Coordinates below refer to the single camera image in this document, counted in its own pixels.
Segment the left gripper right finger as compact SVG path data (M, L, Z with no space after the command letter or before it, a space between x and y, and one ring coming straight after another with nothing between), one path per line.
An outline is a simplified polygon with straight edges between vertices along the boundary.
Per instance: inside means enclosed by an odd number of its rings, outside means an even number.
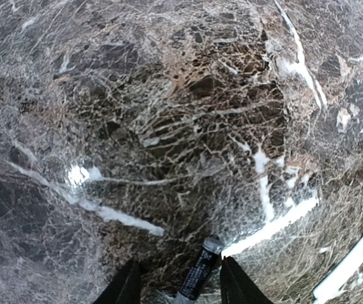
M222 304L273 304L231 256L222 260L220 291Z

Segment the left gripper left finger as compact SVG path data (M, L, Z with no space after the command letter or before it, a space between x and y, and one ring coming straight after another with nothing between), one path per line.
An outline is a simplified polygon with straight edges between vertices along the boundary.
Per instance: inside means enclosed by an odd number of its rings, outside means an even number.
M141 269L139 262L129 260L93 304L140 304Z

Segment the black AAA battery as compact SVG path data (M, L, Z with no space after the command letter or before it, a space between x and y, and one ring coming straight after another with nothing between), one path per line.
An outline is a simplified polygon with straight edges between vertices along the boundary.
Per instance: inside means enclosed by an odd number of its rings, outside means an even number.
M195 303L201 290L209 278L212 270L224 248L224 243L216 237L206 237L193 265L179 288L173 303Z

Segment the white battery cover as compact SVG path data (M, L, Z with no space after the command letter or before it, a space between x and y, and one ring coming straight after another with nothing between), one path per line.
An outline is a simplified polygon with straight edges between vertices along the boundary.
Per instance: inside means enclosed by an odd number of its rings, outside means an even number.
M342 295L343 286L363 264L363 236L340 263L314 288L314 303L327 303Z

